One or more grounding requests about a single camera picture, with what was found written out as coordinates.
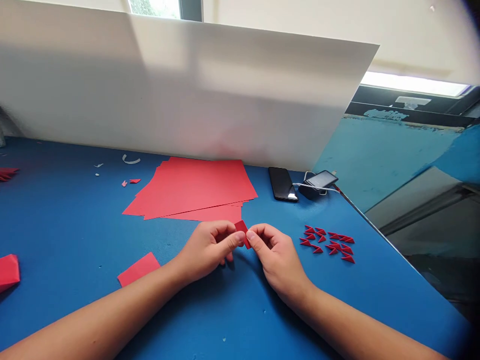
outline blue table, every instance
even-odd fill
[[[21,169],[0,184],[0,256],[18,255],[21,271],[21,283],[0,294],[0,350],[117,290],[117,275],[148,252],[167,263],[197,226],[122,215],[168,156],[22,138],[7,139],[0,152],[0,167]],[[125,153],[141,162],[123,163]],[[290,235],[318,287],[455,356],[469,323],[341,195],[276,201],[267,169],[246,171],[258,193],[243,206],[247,226],[265,222]],[[142,181],[123,188],[125,179]],[[352,236],[356,264],[300,246],[305,224]],[[234,257],[176,295],[119,358],[339,358],[279,300],[252,250]]]

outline charging cable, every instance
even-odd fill
[[[305,180],[307,179],[307,174],[308,174],[308,173],[312,173],[313,175],[317,175],[317,174],[314,173],[313,171],[305,171],[305,176],[303,177],[303,181],[305,181]],[[292,185],[293,185],[293,186],[304,186],[304,187],[312,188],[312,189],[315,189],[315,190],[333,191],[333,192],[336,192],[336,193],[339,193],[339,194],[340,194],[340,191],[335,190],[335,189],[331,189],[331,188],[327,188],[327,187],[316,187],[316,186],[312,186],[312,185],[302,184],[302,183],[299,183],[299,182],[294,182]]]

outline white paper scrap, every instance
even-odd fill
[[[121,157],[121,159],[123,160],[123,162],[124,162],[125,164],[130,164],[130,165],[131,165],[131,164],[136,164],[136,163],[139,163],[139,162],[140,162],[140,159],[139,159],[139,158],[138,158],[137,160],[135,160],[135,161],[125,161],[126,158],[127,158],[127,154],[124,154],[124,155]]]

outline forearm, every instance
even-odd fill
[[[446,359],[313,285],[291,307],[346,359]]]
[[[113,359],[187,284],[175,259],[0,353],[6,359]]]

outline white wall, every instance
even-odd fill
[[[379,44],[370,71],[480,85],[480,42],[462,0],[203,0],[203,19]]]
[[[69,5],[79,8],[130,12],[129,0],[24,0],[36,3]]]
[[[29,138],[309,170],[377,49],[2,0],[0,106]]]

